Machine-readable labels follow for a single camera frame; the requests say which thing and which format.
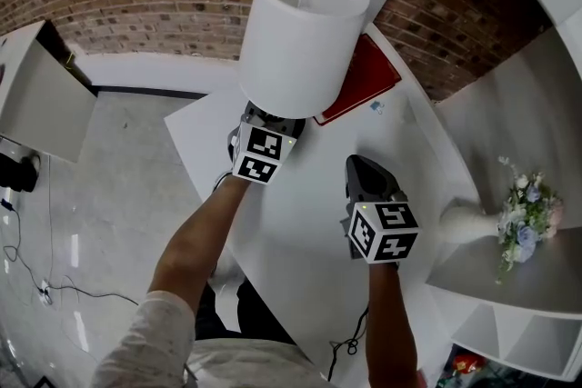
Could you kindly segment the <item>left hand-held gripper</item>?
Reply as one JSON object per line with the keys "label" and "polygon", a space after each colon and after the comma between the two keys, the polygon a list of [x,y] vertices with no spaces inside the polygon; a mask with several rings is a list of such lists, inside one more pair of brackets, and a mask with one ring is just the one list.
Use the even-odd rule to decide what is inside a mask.
{"label": "left hand-held gripper", "polygon": [[239,126],[229,135],[232,175],[270,184],[305,126],[305,119],[278,117],[248,102]]}

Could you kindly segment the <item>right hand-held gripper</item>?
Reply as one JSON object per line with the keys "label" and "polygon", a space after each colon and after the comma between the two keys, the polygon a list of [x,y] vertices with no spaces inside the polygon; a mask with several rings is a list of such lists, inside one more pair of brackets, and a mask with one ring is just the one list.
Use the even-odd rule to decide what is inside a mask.
{"label": "right hand-held gripper", "polygon": [[346,159],[345,178],[347,218],[340,223],[350,257],[369,264],[406,259],[421,228],[396,178],[358,154]]}

